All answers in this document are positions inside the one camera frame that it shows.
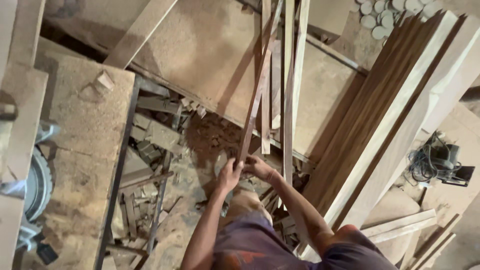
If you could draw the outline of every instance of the stack of wooden planks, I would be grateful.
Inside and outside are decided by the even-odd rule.
[[[421,128],[435,131],[480,74],[468,57],[480,52],[476,18],[444,12],[401,22],[303,193],[334,230],[361,227]]]

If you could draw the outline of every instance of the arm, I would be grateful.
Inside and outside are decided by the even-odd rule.
[[[233,170],[235,159],[230,159],[218,175],[215,191],[198,221],[192,238],[188,243],[180,269],[211,269],[213,264],[213,248],[215,245],[218,220],[223,201],[227,194],[237,185],[243,162]]]
[[[332,241],[333,231],[307,199],[305,199],[272,167],[256,156],[249,156],[245,171],[253,173],[260,179],[272,185],[283,203],[287,207],[290,216],[295,220],[298,232],[306,232],[306,237],[316,248],[322,257],[326,248]]]

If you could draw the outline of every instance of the person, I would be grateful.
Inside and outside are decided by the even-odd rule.
[[[248,156],[246,164],[230,159],[220,171],[215,191],[187,246],[182,270],[198,269],[397,269],[376,246],[353,225],[334,233],[322,216],[284,178],[259,157]],[[272,219],[245,185],[240,173],[249,172],[268,182],[278,193],[299,233],[305,233],[320,258],[319,263],[298,259],[277,236]],[[220,212],[227,194],[233,198],[219,232]]]

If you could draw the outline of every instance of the sawdust-covered workbench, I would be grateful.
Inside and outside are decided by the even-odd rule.
[[[108,53],[148,0],[47,1],[45,19]],[[235,0],[179,0],[132,62],[136,71],[243,126],[260,60],[260,15]],[[364,75],[312,44],[305,48],[294,150],[318,161],[327,123]]]

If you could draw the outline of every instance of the floor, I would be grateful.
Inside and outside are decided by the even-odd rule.
[[[456,237],[435,261],[432,270],[468,270],[480,264],[480,195],[452,230]]]

